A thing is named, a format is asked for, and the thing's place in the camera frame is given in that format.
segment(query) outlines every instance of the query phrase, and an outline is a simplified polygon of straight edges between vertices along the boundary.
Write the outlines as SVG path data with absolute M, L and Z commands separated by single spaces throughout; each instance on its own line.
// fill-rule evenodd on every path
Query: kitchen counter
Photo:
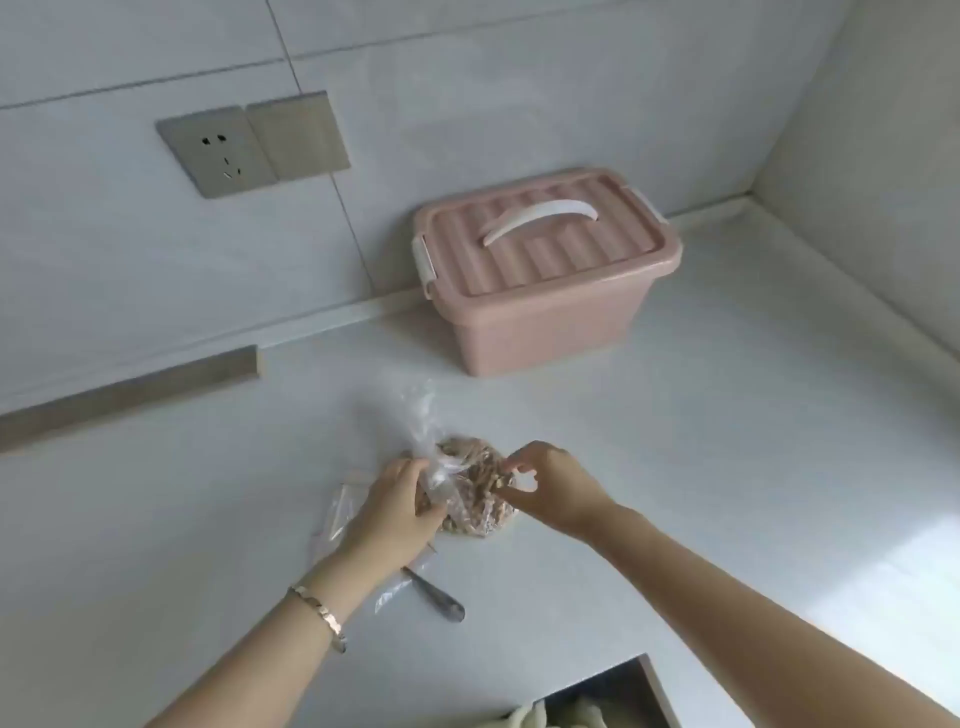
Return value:
M 330 489 L 402 447 L 383 393 L 427 378 L 451 429 L 570 449 L 666 532 L 960 712 L 960 409 L 773 234 L 752 214 L 688 233 L 615 349 L 473 379 L 424 306 L 0 457 L 7 722 L 159 710 L 305 570 Z M 438 550 L 425 575 L 467 620 L 413 590 L 365 605 L 295 726 L 456 728 L 644 652 L 684 728 L 749 725 L 586 547 L 519 516 Z

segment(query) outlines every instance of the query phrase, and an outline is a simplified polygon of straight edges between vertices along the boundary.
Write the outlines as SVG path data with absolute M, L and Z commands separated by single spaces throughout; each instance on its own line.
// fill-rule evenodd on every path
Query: clear plastic bag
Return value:
M 368 473 L 351 472 L 344 478 L 339 487 L 330 493 L 323 514 L 323 524 L 314 533 L 310 543 L 310 563 L 315 564 L 330 554 L 343 540 L 344 533 L 350 521 L 360 511 L 360 506 L 367 499 L 370 486 L 376 479 Z M 417 573 L 423 572 L 430 558 L 436 553 L 432 545 L 427 547 L 411 562 L 408 567 Z M 381 587 L 373 603 L 373 613 L 377 614 L 391 599 L 403 589 L 413 583 L 413 580 L 398 572 L 390 577 Z
M 484 440 L 445 431 L 430 381 L 402 392 L 398 414 L 411 451 L 430 461 L 420 478 L 418 510 L 444 503 L 444 530 L 453 533 L 482 537 L 498 530 L 514 509 L 495 492 L 516 485 L 512 474 L 499 471 L 500 453 Z

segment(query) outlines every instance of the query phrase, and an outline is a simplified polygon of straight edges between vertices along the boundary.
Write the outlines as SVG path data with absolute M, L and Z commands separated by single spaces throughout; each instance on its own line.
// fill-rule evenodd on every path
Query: white tiled wall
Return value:
M 859 3 L 757 180 L 810 245 L 960 354 L 960 3 Z
M 297 92 L 265 0 L 5 4 L 0 403 L 408 286 L 408 214 L 452 192 L 576 164 L 665 212 L 742 192 L 848 5 L 272 2 L 303 90 L 340 120 L 339 193 L 203 200 L 156 135 Z

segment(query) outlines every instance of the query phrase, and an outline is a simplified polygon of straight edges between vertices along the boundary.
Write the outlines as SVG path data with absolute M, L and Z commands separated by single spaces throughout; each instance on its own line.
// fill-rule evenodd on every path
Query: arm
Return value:
M 958 728 L 922 693 L 614 503 L 565 450 L 531 443 L 504 469 L 536 471 L 508 502 L 626 576 L 757 726 Z
M 397 460 L 372 485 L 343 543 L 301 584 L 343 623 L 377 584 L 412 561 L 446 513 L 414 514 L 424 460 Z M 148 728 L 279 728 L 330 647 L 332 632 L 298 596 L 287 595 Z

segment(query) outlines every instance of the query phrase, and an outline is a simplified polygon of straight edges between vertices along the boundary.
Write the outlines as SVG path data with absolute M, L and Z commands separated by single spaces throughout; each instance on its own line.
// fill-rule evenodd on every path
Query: wall socket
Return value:
M 156 122 L 156 130 L 206 198 L 276 183 L 247 114 L 240 107 Z

